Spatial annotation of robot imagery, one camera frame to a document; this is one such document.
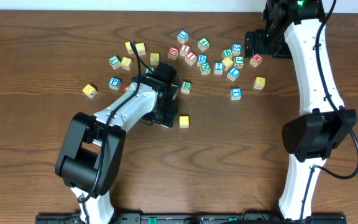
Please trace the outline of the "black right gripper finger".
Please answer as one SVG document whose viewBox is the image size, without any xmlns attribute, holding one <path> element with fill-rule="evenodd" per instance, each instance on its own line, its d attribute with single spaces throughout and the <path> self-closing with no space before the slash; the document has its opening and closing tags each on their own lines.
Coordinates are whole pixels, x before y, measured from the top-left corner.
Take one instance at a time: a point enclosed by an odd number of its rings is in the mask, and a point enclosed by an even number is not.
<svg viewBox="0 0 358 224">
<path fill-rule="evenodd" d="M 273 58 L 292 59 L 288 44 L 283 41 L 270 41 L 268 43 L 268 54 Z"/>
<path fill-rule="evenodd" d="M 266 30 L 257 29 L 245 34 L 245 57 L 251 58 L 255 54 L 267 55 L 268 47 L 265 44 Z"/>
</svg>

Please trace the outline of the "yellow O block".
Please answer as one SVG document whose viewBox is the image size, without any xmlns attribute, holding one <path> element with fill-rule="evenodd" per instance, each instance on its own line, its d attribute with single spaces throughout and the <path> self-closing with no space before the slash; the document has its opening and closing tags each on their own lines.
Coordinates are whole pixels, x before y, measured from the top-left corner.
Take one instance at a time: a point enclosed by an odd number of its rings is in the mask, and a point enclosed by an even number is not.
<svg viewBox="0 0 358 224">
<path fill-rule="evenodd" d="M 190 117 L 189 116 L 180 116 L 180 128 L 188 128 L 190 125 Z"/>
</svg>

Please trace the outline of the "green R block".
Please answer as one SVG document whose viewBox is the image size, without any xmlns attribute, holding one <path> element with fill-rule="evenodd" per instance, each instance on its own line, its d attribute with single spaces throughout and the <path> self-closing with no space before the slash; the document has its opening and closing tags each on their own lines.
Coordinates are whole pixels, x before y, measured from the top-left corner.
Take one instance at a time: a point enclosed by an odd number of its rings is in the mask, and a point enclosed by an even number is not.
<svg viewBox="0 0 358 224">
<path fill-rule="evenodd" d="M 185 94 L 189 94 L 191 91 L 192 83 L 188 81 L 183 81 L 181 84 L 181 92 Z"/>
</svg>

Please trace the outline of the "yellow G block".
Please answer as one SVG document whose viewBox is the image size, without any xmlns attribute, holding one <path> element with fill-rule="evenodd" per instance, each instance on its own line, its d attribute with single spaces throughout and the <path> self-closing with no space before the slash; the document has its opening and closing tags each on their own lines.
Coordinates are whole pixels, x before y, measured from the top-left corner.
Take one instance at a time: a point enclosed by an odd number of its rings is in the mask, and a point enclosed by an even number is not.
<svg viewBox="0 0 358 224">
<path fill-rule="evenodd" d="M 230 57 L 226 57 L 222 60 L 223 66 L 224 66 L 224 71 L 228 71 L 233 65 L 234 62 L 232 60 L 232 58 Z"/>
</svg>

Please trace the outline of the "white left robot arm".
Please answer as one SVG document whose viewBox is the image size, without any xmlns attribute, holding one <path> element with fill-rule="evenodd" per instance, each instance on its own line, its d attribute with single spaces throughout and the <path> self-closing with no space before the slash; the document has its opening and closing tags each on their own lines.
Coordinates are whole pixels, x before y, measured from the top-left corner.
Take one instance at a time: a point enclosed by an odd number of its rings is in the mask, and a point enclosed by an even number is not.
<svg viewBox="0 0 358 224">
<path fill-rule="evenodd" d="M 82 223 L 109 223 L 114 208 L 109 189 L 121 163 L 127 132 L 143 119 L 171 128 L 178 106 L 176 70 L 160 62 L 154 72 L 131 80 L 127 91 L 102 111 L 72 118 L 55 164 L 55 173 L 80 204 Z"/>
</svg>

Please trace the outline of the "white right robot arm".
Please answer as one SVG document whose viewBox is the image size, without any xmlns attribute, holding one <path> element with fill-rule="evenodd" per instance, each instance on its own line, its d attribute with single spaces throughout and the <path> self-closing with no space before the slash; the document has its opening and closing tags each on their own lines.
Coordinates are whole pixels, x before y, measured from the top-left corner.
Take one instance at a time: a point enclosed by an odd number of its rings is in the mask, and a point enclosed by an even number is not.
<svg viewBox="0 0 358 224">
<path fill-rule="evenodd" d="M 299 117 L 282 128 L 289 165 L 277 223 L 344 221 L 339 215 L 311 212 L 319 173 L 344 138 L 355 137 L 357 121 L 334 81 L 325 37 L 330 16 L 319 0 L 268 0 L 262 13 L 265 28 L 245 36 L 245 56 L 251 65 L 258 66 L 264 55 L 293 60 L 300 94 Z"/>
</svg>

